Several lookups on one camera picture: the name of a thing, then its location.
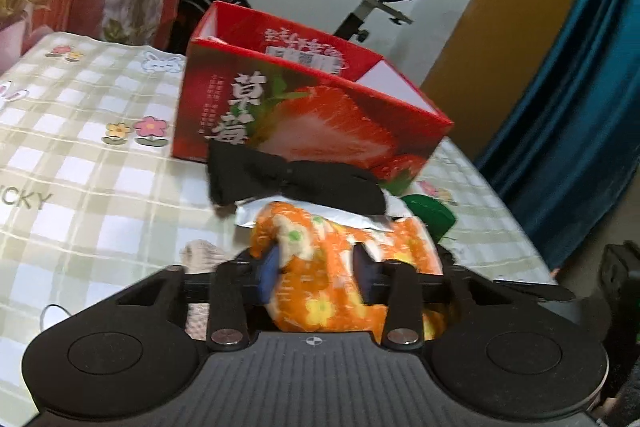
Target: flower pot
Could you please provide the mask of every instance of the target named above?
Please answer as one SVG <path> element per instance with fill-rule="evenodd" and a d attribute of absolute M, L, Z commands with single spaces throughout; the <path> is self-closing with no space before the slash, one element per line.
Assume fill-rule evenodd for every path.
<path fill-rule="evenodd" d="M 17 21 L 0 29 L 0 74 L 13 66 L 22 54 L 22 41 L 27 28 L 23 15 Z"/>

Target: strawberry box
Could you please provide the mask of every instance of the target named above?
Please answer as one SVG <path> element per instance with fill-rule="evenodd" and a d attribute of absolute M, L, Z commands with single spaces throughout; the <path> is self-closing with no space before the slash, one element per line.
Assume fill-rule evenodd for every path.
<path fill-rule="evenodd" d="M 205 161 L 210 139 L 244 143 L 368 169 L 399 194 L 451 127 L 381 55 L 215 2 L 191 37 L 172 153 Z"/>

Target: black bow tie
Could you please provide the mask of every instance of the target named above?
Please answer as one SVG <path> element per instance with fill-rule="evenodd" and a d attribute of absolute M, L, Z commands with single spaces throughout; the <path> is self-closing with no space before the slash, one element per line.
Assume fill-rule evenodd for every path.
<path fill-rule="evenodd" d="M 244 145 L 210 140 L 207 172 L 209 194 L 217 204 L 282 194 L 364 216 L 386 212 L 376 177 L 346 163 L 287 162 Z"/>

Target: metal screw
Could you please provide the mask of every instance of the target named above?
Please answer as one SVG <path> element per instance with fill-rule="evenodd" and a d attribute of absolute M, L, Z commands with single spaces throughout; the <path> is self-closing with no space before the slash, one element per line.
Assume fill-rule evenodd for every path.
<path fill-rule="evenodd" d="M 391 330 L 386 334 L 386 337 L 394 344 L 413 344 L 420 338 L 418 333 L 409 328 L 398 328 Z"/>
<path fill-rule="evenodd" d="M 233 346 L 242 341 L 242 333 L 231 328 L 223 328 L 211 333 L 211 340 L 222 346 Z"/>

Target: gray ribbed panel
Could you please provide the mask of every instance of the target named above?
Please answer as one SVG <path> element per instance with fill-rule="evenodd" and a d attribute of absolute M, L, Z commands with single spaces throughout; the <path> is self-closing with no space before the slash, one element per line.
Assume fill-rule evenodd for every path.
<path fill-rule="evenodd" d="M 318 346 L 306 343 L 322 339 Z M 368 333 L 261 333 L 243 351 L 209 357 L 180 396 L 136 418 L 30 427 L 508 427 L 465 409 L 418 358 L 380 349 Z M 535 424 L 594 427 L 587 415 Z"/>

